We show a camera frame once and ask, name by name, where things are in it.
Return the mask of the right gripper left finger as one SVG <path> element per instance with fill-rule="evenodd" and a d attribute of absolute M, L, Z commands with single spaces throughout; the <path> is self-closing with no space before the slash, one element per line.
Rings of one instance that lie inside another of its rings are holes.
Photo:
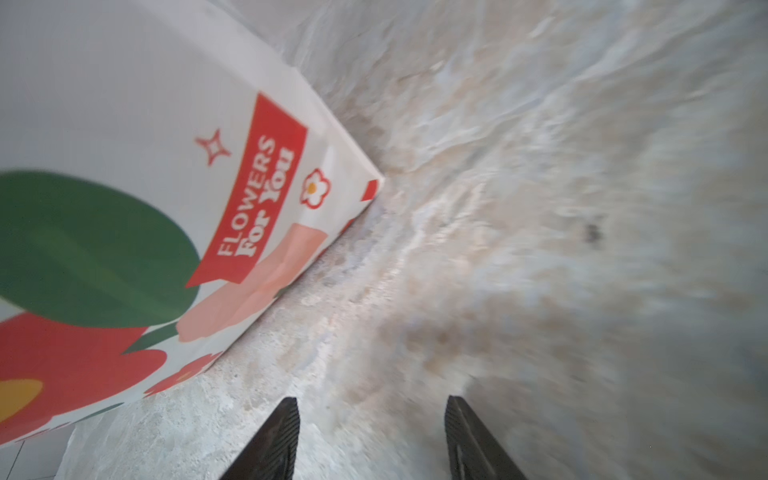
<path fill-rule="evenodd" d="M 220 479 L 291 480 L 299 434 L 297 399 L 285 397 Z"/>

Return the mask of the white floral paper bag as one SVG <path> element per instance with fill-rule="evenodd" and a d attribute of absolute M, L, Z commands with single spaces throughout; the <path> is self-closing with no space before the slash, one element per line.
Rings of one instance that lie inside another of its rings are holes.
<path fill-rule="evenodd" d="M 219 2 L 3 2 L 2 443 L 205 371 L 382 184 Z"/>

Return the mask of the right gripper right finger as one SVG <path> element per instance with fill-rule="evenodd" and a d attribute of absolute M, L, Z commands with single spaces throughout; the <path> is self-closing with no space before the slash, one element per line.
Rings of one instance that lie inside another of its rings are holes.
<path fill-rule="evenodd" d="M 444 426 L 453 480 L 527 479 L 463 397 L 448 397 Z"/>

